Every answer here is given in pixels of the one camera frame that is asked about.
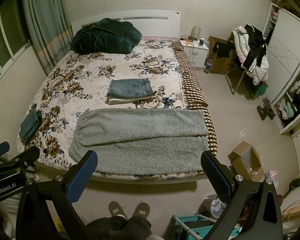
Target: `cardboard box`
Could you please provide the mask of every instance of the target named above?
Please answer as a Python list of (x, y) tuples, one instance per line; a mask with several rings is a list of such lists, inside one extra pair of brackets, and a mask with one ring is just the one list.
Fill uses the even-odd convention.
[(228, 41), (216, 37), (212, 37), (212, 36), (210, 36), (208, 40), (210, 42), (209, 55), (204, 64), (206, 64), (207, 60), (212, 57), (212, 65), (209, 72), (225, 75), (232, 67), (235, 67), (238, 64), (239, 58), (237, 52), (235, 49), (232, 49), (229, 52), (229, 57), (218, 58), (218, 50), (216, 53), (213, 53), (212, 51), (215, 43), (217, 41), (222, 43), (227, 43)]
[(230, 162), (235, 171), (246, 180), (260, 181), (264, 171), (260, 162), (259, 154), (249, 143), (242, 141), (229, 155)]

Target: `cord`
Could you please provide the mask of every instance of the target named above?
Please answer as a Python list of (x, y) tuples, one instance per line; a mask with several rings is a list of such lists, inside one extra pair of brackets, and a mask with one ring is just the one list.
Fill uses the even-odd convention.
[(300, 199), (296, 200), (295, 202), (291, 203), (286, 209), (284, 209), (281, 213), (285, 212), (288, 208), (292, 207), (289, 211), (289, 213), (287, 214), (288, 215), (288, 221), (289, 221), (289, 215), (290, 215), (290, 212), (293, 211), (293, 209), (298, 206), (300, 204)]
[[(181, 38), (184, 38), (184, 36), (185, 36), (185, 38), (186, 39), (188, 39), (189, 38), (189, 35), (181, 35)], [(190, 48), (190, 51), (189, 51), (189, 59), (190, 60), (194, 60), (194, 58), (195, 58), (195, 55), (194, 55), (194, 43), (193, 43), (193, 40), (192, 40), (192, 42), (191, 42), (191, 48)]]

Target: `cup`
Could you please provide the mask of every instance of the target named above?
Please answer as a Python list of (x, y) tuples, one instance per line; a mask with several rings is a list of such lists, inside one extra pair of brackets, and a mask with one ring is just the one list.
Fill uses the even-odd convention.
[(202, 46), (204, 44), (205, 39), (203, 37), (200, 37), (199, 39), (199, 45)]

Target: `nightstand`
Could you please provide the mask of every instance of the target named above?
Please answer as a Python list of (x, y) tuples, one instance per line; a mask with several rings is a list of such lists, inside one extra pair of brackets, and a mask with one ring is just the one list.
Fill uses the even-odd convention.
[(179, 41), (181, 42), (187, 56), (189, 59), (189, 62), (192, 67), (195, 68), (204, 68), (204, 62), (206, 60), (207, 54), (209, 52), (209, 48), (203, 44), (202, 46), (199, 45), (199, 41), (194, 41), (194, 48), (192, 48), (192, 42), (189, 45), (184, 45), (186, 41), (181, 41), (179, 38)]

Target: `mattress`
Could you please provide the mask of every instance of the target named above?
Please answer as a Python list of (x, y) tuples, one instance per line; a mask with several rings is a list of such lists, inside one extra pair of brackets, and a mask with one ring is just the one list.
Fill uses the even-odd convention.
[[(148, 77), (151, 99), (129, 104), (109, 105), (107, 92), (112, 79)], [(31, 146), (40, 150), (38, 161), (53, 168), (68, 170), (76, 164), (68, 154), (80, 113), (109, 107), (181, 108), (204, 111), (209, 130), (209, 149), (217, 153), (217, 140), (202, 89), (186, 53), (178, 41), (143, 38), (130, 54), (69, 52), (44, 81), (28, 111), (42, 111), (42, 124), (24, 145), (17, 137), (18, 151)], [(163, 180), (193, 177), (203, 171), (174, 174), (104, 174), (94, 177), (118, 180)]]

